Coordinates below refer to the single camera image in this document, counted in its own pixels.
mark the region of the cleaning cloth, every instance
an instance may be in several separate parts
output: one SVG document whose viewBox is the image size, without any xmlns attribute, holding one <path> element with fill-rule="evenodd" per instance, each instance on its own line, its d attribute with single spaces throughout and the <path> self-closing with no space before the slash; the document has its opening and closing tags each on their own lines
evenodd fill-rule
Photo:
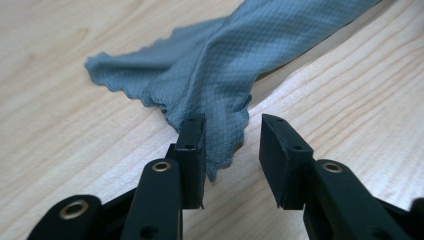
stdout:
<svg viewBox="0 0 424 240">
<path fill-rule="evenodd" d="M 207 174 L 231 163 L 261 73 L 287 64 L 350 23 L 377 0 L 247 0 L 231 15 L 177 28 L 166 40 L 120 56 L 88 58 L 93 82 L 159 106 L 179 130 L 204 113 Z"/>
</svg>

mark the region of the wood grain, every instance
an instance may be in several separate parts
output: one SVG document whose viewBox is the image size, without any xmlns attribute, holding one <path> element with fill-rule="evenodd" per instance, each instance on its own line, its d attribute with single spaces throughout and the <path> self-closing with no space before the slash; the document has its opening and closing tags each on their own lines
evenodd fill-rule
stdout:
<svg viewBox="0 0 424 240">
<path fill-rule="evenodd" d="M 135 187 L 177 138 L 157 108 L 92 84 L 87 56 L 134 51 L 240 2 L 0 2 L 0 239 L 26 238 L 68 196 L 106 202 Z M 394 1 L 290 76 L 258 82 L 245 143 L 207 182 L 205 210 L 184 212 L 185 239 L 307 238 L 302 213 L 277 209 L 262 173 L 262 113 L 287 119 L 315 158 L 348 165 L 376 197 L 407 209 L 424 196 L 423 33 L 424 3 Z"/>
</svg>

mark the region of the textured fabric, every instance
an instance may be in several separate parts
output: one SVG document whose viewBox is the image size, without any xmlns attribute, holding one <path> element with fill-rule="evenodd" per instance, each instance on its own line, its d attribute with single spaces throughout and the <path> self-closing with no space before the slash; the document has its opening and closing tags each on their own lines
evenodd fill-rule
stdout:
<svg viewBox="0 0 424 240">
<path fill-rule="evenodd" d="M 177 131 L 189 115 L 205 113 L 213 181 L 243 141 L 257 76 L 290 62 L 376 3 L 247 0 L 228 17 L 178 28 L 134 53 L 101 53 L 85 66 L 93 82 L 159 106 Z"/>
</svg>

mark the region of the wooden table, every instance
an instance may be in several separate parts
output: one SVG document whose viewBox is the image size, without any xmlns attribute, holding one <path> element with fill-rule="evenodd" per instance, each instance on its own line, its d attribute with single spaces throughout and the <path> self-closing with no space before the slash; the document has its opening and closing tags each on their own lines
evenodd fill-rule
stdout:
<svg viewBox="0 0 424 240">
<path fill-rule="evenodd" d="M 177 139 L 159 109 L 93 84 L 88 56 L 134 51 L 240 2 L 2 1 L 0 238 L 26 238 L 68 196 L 107 202 L 132 189 Z M 341 45 L 257 82 L 244 146 L 206 183 L 206 209 L 184 212 L 185 239 L 307 238 L 302 212 L 276 208 L 261 170 L 262 113 L 287 119 L 316 159 L 348 165 L 374 196 L 404 209 L 424 196 L 423 33 L 424 2 L 394 1 Z"/>
</svg>

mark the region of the microfiber cloth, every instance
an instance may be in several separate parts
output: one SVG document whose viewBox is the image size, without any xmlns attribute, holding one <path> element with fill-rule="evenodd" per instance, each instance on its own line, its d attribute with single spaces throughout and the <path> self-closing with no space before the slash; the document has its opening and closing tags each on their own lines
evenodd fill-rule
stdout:
<svg viewBox="0 0 424 240">
<path fill-rule="evenodd" d="M 177 131 L 204 113 L 207 174 L 231 163 L 261 73 L 287 64 L 378 0 L 247 0 L 231 15 L 177 28 L 166 40 L 120 56 L 88 58 L 93 82 L 159 106 Z"/>
</svg>

